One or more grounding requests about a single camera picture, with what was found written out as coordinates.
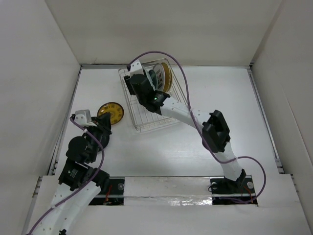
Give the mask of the yellow brown patterned plate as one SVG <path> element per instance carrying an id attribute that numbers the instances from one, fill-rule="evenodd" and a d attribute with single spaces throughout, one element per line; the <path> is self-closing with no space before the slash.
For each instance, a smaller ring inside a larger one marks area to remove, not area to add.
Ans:
<path id="1" fill-rule="evenodd" d="M 110 113 L 110 122 L 111 125 L 115 125 L 117 123 L 119 123 L 123 116 L 124 116 L 124 109 L 123 107 L 116 102 L 108 102 L 103 104 L 98 112 L 97 112 L 97 116 L 101 116 L 104 113 Z"/>

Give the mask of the white plate red characters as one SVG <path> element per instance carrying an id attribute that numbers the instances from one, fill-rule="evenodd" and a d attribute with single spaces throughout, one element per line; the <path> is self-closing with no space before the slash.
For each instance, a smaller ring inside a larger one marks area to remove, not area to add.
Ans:
<path id="1" fill-rule="evenodd" d="M 165 70 L 162 64 L 157 63 L 153 67 L 153 71 L 156 73 L 157 86 L 156 89 L 159 91 L 163 91 L 165 86 Z"/>

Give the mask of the yellow woven pattern plate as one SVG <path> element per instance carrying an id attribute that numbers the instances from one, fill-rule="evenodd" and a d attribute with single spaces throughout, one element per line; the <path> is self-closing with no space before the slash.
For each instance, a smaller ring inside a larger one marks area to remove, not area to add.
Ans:
<path id="1" fill-rule="evenodd" d="M 173 81 L 172 72 L 171 72 L 170 67 L 166 63 L 161 63 L 161 64 L 164 68 L 164 75 L 165 75 L 163 91 L 168 92 L 172 86 L 172 81 Z"/>

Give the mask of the light green rectangular dish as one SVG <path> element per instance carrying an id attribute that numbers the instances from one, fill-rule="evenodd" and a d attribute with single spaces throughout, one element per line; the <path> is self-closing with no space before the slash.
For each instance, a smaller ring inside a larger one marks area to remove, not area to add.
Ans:
<path id="1" fill-rule="evenodd" d="M 152 84 L 151 77 L 150 77 L 150 75 L 149 75 L 149 70 L 148 70 L 148 69 L 144 69 L 144 71 L 145 71 L 146 76 L 148 77 L 148 80 L 149 80 L 150 84 L 151 84 L 152 87 L 153 87 L 153 90 L 155 90 L 155 88 L 154 88 L 154 86 L 153 86 L 153 84 Z"/>

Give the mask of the blue floral round plate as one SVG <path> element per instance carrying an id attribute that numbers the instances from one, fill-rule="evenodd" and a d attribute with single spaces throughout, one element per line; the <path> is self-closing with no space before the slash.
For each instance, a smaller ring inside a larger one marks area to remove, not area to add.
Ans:
<path id="1" fill-rule="evenodd" d="M 149 75 L 151 77 L 152 84 L 153 84 L 153 86 L 154 86 L 154 88 L 156 90 L 157 89 L 157 85 L 158 85 L 156 72 L 154 70 L 149 70 Z"/>

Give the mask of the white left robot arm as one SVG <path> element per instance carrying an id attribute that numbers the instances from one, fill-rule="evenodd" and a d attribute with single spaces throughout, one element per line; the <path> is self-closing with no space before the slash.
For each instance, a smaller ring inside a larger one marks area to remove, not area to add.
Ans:
<path id="1" fill-rule="evenodd" d="M 110 140 L 111 115 L 91 117 L 89 110 L 76 111 L 70 121 L 83 131 L 68 143 L 66 163 L 49 209 L 29 230 L 30 235 L 68 235 L 88 204 L 110 190 L 110 176 L 89 164 L 104 153 Z"/>

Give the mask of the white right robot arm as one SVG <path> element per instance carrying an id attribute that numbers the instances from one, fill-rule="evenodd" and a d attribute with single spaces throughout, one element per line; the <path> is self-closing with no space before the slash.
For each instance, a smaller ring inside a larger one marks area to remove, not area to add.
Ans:
<path id="1" fill-rule="evenodd" d="M 223 114 L 192 111 L 192 109 L 169 94 L 154 90 L 148 77 L 134 74 L 124 77 L 131 95 L 135 95 L 140 105 L 151 113 L 175 118 L 201 134 L 203 146 L 221 164 L 226 187 L 230 192 L 238 192 L 244 186 L 245 170 L 240 166 L 230 143 L 230 130 Z"/>

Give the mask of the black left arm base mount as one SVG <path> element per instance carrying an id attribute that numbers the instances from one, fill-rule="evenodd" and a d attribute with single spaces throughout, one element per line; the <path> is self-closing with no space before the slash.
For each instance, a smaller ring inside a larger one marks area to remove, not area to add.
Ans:
<path id="1" fill-rule="evenodd" d="M 122 206 L 124 205 L 124 178 L 110 179 L 109 186 L 106 191 L 100 192 L 91 202 L 90 206 Z"/>

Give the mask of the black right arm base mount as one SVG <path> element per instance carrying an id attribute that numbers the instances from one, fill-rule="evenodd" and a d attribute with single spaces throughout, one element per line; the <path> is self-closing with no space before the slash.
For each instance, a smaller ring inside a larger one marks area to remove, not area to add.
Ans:
<path id="1" fill-rule="evenodd" d="M 208 191 L 212 194 L 213 205 L 257 205 L 254 184 L 251 177 L 246 177 L 241 186 L 237 187 L 225 178 L 211 178 Z"/>

